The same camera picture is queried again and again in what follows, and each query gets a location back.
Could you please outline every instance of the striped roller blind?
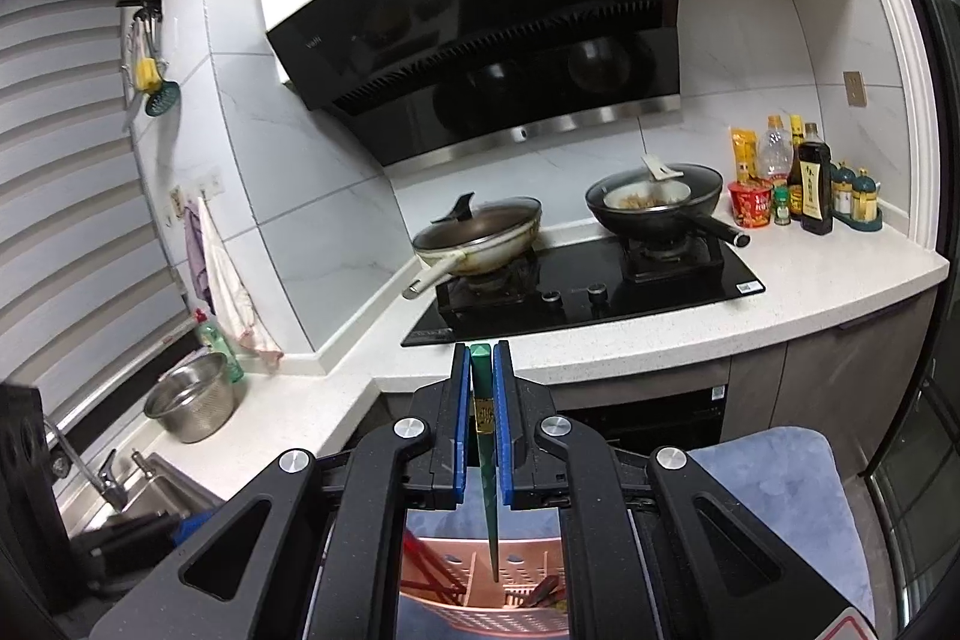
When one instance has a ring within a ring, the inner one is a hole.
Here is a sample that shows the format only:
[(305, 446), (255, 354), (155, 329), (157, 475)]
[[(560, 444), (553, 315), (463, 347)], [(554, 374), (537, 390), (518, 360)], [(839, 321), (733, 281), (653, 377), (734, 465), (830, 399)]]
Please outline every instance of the striped roller blind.
[(72, 410), (186, 307), (124, 130), (116, 0), (0, 0), (0, 380)]

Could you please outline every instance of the faucet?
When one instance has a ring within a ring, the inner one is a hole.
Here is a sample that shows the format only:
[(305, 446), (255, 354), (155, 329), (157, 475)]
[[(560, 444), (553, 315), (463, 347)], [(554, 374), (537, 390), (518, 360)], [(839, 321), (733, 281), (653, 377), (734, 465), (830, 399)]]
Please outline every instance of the faucet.
[[(51, 432), (54, 432), (54, 437), (56, 441), (61, 444), (61, 448), (64, 449), (66, 453), (66, 458), (69, 461), (72, 461), (77, 469), (80, 470), (80, 474), (85, 477), (85, 479), (92, 485), (97, 493), (106, 499), (110, 506), (113, 507), (117, 512), (121, 512), (124, 507), (127, 506), (127, 490), (121, 485), (119, 480), (113, 475), (113, 460), (117, 455), (117, 448), (114, 448), (107, 454), (107, 458), (104, 459), (103, 465), (94, 475), (93, 470), (90, 469), (85, 463), (83, 463), (83, 458), (80, 458), (80, 455), (74, 450), (74, 447), (70, 444), (69, 440), (64, 437), (64, 433), (61, 432), (56, 424), (51, 421), (46, 415), (43, 416), (43, 423), (46, 424), (47, 428)], [(55, 459), (54, 460), (54, 474), (56, 477), (66, 477), (70, 473), (70, 464), (69, 462), (64, 464), (62, 463), (64, 459)]]

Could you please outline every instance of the sink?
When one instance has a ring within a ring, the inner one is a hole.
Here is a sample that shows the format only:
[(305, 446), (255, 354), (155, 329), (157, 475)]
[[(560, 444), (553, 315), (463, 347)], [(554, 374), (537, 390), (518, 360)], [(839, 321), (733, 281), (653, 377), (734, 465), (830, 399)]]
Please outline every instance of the sink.
[(218, 496), (179, 472), (175, 466), (155, 453), (147, 456), (144, 461), (152, 472), (152, 477), (147, 477), (143, 470), (137, 469), (124, 483), (128, 500), (123, 510), (117, 512), (104, 501), (89, 523), (83, 527), (83, 531), (97, 530), (164, 510), (187, 518), (224, 504)]

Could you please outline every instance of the gas stove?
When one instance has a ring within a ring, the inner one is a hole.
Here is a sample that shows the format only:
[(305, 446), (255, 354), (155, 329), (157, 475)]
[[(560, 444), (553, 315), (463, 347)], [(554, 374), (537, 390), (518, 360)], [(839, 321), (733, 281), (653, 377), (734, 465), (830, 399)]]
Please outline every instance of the gas stove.
[(479, 277), (437, 287), (401, 343), (439, 345), (588, 326), (766, 290), (727, 244), (690, 235), (678, 247), (609, 237), (549, 247)]

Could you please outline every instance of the countertop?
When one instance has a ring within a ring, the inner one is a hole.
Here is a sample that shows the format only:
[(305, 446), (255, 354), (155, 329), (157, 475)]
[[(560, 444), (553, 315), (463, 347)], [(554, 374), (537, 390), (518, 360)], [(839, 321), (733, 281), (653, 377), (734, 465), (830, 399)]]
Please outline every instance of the countertop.
[[(550, 242), (587, 239), (598, 230), (585, 224)], [(835, 223), (826, 237), (795, 224), (769, 226), (752, 231), (751, 238), (736, 252), (766, 292), (515, 336), (515, 371), (544, 384), (571, 383), (736, 355), (896, 304), (944, 280), (949, 266), (889, 226), (869, 234)], [(193, 445), (162, 434), (152, 450), (224, 499), (288, 448), (336, 452), (380, 391), (412, 391), (448, 376), (451, 346), (400, 347), (430, 301), (397, 297), (330, 375), (248, 377), (241, 404), (221, 431)]]

